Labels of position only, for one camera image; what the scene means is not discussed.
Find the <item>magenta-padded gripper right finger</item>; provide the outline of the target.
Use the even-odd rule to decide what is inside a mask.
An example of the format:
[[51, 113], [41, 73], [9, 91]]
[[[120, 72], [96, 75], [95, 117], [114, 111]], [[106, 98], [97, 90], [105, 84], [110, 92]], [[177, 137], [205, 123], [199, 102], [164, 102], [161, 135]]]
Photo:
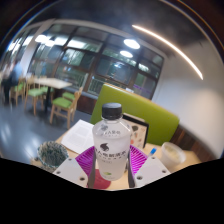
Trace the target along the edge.
[[155, 156], [153, 148], [145, 154], [135, 146], [130, 146], [128, 158], [128, 183], [130, 188], [140, 188], [170, 174], [169, 170]]

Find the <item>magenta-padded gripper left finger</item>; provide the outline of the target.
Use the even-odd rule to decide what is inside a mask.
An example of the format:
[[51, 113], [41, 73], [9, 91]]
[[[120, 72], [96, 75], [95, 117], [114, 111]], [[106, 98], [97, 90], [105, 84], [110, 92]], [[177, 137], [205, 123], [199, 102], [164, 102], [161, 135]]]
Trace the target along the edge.
[[90, 147], [76, 158], [66, 159], [53, 174], [78, 186], [92, 189], [95, 182], [95, 149]]

